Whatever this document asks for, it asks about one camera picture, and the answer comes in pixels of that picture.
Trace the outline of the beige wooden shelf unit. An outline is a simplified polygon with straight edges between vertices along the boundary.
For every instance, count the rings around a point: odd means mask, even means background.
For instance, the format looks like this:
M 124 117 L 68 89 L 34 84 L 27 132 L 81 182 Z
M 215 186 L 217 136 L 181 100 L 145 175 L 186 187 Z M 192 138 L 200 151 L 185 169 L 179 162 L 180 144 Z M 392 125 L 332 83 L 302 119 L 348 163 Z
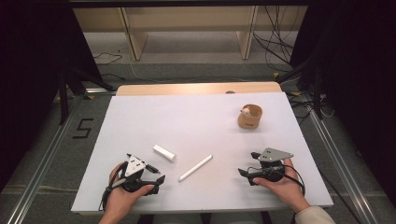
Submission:
M 252 7 L 104 7 L 76 8 L 85 33 L 123 33 L 130 55 L 138 61 L 150 32 L 236 33 L 241 57 L 249 57 L 255 31 L 298 31 L 306 6 Z

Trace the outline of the person's right hand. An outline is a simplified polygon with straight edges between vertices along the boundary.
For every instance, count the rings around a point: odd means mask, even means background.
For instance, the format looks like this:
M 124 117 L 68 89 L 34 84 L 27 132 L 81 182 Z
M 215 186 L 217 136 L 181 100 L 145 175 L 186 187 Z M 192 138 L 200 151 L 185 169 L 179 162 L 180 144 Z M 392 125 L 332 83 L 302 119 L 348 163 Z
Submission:
M 271 190 L 275 196 L 284 204 L 288 205 L 295 214 L 308 208 L 310 204 L 305 199 L 299 184 L 283 177 L 277 182 L 271 182 L 264 178 L 256 177 L 253 182 Z

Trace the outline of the metal floor rail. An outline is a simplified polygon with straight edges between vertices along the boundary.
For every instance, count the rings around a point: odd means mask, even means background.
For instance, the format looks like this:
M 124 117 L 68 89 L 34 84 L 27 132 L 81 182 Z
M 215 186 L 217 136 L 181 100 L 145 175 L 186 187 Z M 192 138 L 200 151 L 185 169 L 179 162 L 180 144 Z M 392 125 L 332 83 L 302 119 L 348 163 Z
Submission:
M 367 198 L 364 196 L 361 188 L 358 186 L 353 174 L 350 172 L 347 163 L 343 159 L 338 147 L 334 143 L 330 132 L 324 122 L 318 118 L 315 112 L 310 112 L 310 118 L 316 127 L 316 130 L 328 151 L 330 158 L 340 175 L 343 184 L 349 194 L 349 197 L 361 218 L 362 224 L 379 224 L 378 218 L 375 216 L 374 210 Z
M 61 143 L 66 136 L 75 112 L 82 101 L 82 96 L 75 96 L 72 99 L 70 103 L 69 115 L 62 124 L 57 126 L 57 130 L 51 137 L 50 143 L 46 148 L 45 153 L 40 157 L 40 163 L 35 168 L 35 172 L 29 179 L 28 184 L 22 188 L 21 197 L 18 199 L 10 217 L 7 219 L 7 224 L 22 224 L 61 146 Z

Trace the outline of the black metal stand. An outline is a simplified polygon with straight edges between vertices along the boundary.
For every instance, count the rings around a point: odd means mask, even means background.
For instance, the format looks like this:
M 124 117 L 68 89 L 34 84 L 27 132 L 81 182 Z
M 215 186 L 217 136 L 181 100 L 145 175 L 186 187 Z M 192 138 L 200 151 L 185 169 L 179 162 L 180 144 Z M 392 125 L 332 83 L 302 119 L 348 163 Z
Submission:
M 58 76 L 58 90 L 61 105 L 61 120 L 60 124 L 64 124 L 69 116 L 67 88 L 71 90 L 76 96 L 84 95 L 87 89 L 82 84 L 83 80 L 88 80 L 91 83 L 102 87 L 107 91 L 114 91 L 115 88 L 106 84 L 101 76 L 95 77 L 74 66 L 66 66 L 63 68 Z
M 276 78 L 276 82 L 282 84 L 294 77 L 299 77 L 297 89 L 313 92 L 313 110 L 319 119 L 322 119 L 320 111 L 321 73 L 321 65 L 314 59 L 307 59 L 285 75 Z

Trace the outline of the black pen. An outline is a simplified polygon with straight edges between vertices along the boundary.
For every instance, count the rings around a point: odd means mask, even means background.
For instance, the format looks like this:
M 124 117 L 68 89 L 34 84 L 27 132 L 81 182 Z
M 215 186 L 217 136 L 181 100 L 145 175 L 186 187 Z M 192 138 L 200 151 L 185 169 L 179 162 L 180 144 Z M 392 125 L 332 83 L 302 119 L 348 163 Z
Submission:
M 149 170 L 153 174 L 158 174 L 160 171 L 154 166 L 147 164 L 145 161 L 140 160 L 132 154 L 127 154 L 128 161 L 125 173 L 127 176 L 137 174 L 145 169 Z

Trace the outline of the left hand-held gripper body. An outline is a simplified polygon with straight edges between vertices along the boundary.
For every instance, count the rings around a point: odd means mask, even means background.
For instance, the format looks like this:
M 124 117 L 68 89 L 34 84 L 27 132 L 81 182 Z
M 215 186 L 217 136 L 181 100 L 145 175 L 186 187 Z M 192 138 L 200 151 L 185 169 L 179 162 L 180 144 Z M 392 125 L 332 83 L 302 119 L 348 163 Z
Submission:
M 154 185 L 152 181 L 141 179 L 146 164 L 135 156 L 130 156 L 129 160 L 121 166 L 120 178 L 124 179 L 122 187 L 128 192 L 136 192 L 146 185 Z

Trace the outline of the black overhead bar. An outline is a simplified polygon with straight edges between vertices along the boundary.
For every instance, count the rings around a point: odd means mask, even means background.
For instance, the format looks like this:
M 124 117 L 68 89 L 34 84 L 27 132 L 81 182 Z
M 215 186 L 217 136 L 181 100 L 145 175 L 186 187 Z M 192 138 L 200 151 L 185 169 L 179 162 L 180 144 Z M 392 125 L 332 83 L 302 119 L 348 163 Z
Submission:
M 67 0 L 72 7 L 308 6 L 316 0 Z

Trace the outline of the white stick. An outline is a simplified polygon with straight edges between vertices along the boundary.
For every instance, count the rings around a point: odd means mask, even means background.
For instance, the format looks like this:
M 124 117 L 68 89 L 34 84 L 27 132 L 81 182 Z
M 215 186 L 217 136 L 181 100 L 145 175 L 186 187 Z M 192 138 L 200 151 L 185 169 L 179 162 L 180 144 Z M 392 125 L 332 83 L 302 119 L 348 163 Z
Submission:
M 213 159 L 213 155 L 208 155 L 207 157 L 205 157 L 203 160 L 201 160 L 200 162 L 198 162 L 197 164 L 195 164 L 193 167 L 191 167 L 186 173 L 184 173 L 183 175 L 181 175 L 178 178 L 178 182 L 182 182 L 184 181 L 187 177 L 189 177 L 190 175 L 192 175 L 194 172 L 196 172 L 197 170 L 199 170 L 202 166 L 204 166 L 205 164 L 207 164 L 209 161 L 211 161 Z

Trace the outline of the black curtain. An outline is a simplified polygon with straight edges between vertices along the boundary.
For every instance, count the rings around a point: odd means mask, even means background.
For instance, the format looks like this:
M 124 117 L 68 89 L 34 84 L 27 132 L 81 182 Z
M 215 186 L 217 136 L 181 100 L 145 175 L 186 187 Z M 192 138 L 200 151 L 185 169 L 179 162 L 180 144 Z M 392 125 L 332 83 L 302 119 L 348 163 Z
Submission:
M 396 205 L 396 0 L 311 0 L 291 64 L 307 59 L 347 3 L 339 37 L 323 54 L 322 89 Z
M 101 77 L 68 0 L 0 0 L 0 190 L 35 141 L 69 67 Z

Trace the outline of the white tube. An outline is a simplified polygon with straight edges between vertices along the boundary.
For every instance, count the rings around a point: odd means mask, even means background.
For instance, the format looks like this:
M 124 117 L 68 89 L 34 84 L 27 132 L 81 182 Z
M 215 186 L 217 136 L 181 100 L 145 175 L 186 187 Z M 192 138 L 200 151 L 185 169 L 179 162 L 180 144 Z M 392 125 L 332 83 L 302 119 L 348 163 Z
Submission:
M 167 149 L 159 146 L 159 145 L 155 145 L 153 147 L 153 150 L 160 154 L 162 157 L 166 158 L 167 160 L 169 160 L 170 162 L 174 162 L 176 159 L 176 155 L 170 151 L 168 151 Z

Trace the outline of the person's left hand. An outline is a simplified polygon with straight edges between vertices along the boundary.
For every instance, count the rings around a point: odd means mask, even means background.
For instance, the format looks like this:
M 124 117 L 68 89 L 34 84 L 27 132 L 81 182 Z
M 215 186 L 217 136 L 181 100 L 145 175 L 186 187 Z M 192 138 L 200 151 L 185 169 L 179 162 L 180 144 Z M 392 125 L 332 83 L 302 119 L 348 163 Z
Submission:
M 103 217 L 124 219 L 131 212 L 137 200 L 152 189 L 152 185 L 146 185 L 136 192 L 128 192 L 123 188 L 113 189 L 107 198 Z

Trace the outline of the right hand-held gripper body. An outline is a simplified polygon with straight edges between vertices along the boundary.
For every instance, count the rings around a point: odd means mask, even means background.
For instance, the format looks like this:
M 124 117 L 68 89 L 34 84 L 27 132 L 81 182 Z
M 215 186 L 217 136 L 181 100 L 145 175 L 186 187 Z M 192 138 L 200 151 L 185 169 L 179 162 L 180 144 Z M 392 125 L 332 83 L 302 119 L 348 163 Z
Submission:
M 256 173 L 259 178 L 277 182 L 282 179 L 285 174 L 285 166 L 282 161 L 292 157 L 292 153 L 268 147 L 257 159 L 261 167 L 258 168 L 256 172 L 249 173 Z

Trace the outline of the wooden table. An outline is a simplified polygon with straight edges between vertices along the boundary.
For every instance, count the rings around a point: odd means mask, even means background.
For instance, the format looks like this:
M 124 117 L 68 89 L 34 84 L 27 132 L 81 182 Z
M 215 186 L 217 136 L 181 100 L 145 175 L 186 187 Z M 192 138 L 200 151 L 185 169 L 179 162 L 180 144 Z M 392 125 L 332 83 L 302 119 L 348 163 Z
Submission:
M 122 85 L 117 96 L 282 92 L 276 82 Z

